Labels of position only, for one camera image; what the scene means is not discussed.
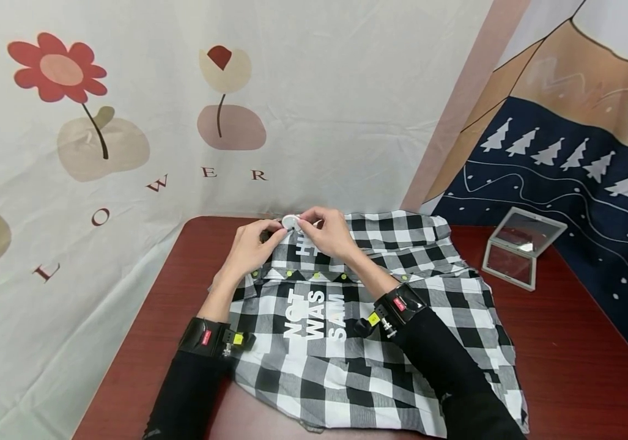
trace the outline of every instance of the compact mirror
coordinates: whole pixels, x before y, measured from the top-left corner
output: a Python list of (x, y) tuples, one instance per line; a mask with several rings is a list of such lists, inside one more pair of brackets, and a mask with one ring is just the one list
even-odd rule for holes
[(536, 259), (567, 224), (512, 207), (490, 236), (482, 270), (529, 291), (536, 288)]

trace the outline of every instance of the flower stem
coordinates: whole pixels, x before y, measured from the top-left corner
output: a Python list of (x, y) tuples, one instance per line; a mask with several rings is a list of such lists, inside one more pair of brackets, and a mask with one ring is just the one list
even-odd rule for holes
[(222, 138), (221, 135), (221, 107), (224, 106), (224, 99), (226, 98), (226, 94), (221, 97), (221, 102), (218, 103), (218, 111), (216, 112), (216, 126), (218, 127), (218, 137)]
[(93, 117), (91, 116), (89, 109), (86, 108), (86, 105), (81, 104), (81, 106), (84, 108), (84, 111), (86, 111), (86, 115), (89, 117), (91, 124), (93, 124), (96, 129), (96, 133), (98, 133), (98, 139), (101, 141), (101, 149), (103, 150), (103, 158), (108, 160), (108, 147), (106, 147), (106, 141), (103, 138), (103, 134), (101, 134), (101, 130), (99, 130), (98, 125), (96, 125), (96, 121), (93, 120)]

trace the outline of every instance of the red wooden table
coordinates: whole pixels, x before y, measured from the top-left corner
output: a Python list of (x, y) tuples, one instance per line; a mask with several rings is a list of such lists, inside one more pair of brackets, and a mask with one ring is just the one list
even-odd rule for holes
[[(74, 439), (139, 439), (179, 338), (226, 258), (235, 228), (252, 219), (188, 222), (101, 383)], [(453, 227), (454, 244), (480, 267), (492, 230)], [(536, 291), (492, 275), (500, 320), (517, 346), (530, 406), (531, 440), (628, 439), (628, 346), (551, 247), (537, 264)], [(306, 432), (230, 384), (210, 439), (421, 439), (405, 431)]]

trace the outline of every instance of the black wrist band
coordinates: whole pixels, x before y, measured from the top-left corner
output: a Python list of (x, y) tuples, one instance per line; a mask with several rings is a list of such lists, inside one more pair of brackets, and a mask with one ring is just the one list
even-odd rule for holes
[(230, 327), (229, 324), (192, 318), (184, 330), (177, 350), (213, 358), (229, 356), (234, 347), (249, 350), (255, 336), (235, 333)]
[(411, 287), (400, 284), (375, 301), (375, 311), (367, 319), (358, 320), (355, 330), (362, 337), (368, 337), (375, 325), (380, 324), (387, 337), (392, 338), (398, 329), (404, 327), (414, 315), (425, 308), (425, 302)]

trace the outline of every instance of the white button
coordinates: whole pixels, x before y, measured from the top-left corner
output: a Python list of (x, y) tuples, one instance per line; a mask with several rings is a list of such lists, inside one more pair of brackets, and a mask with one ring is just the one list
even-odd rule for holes
[(288, 214), (282, 218), (282, 226), (285, 227), (287, 231), (301, 231), (301, 228), (299, 227), (299, 216), (296, 214)]

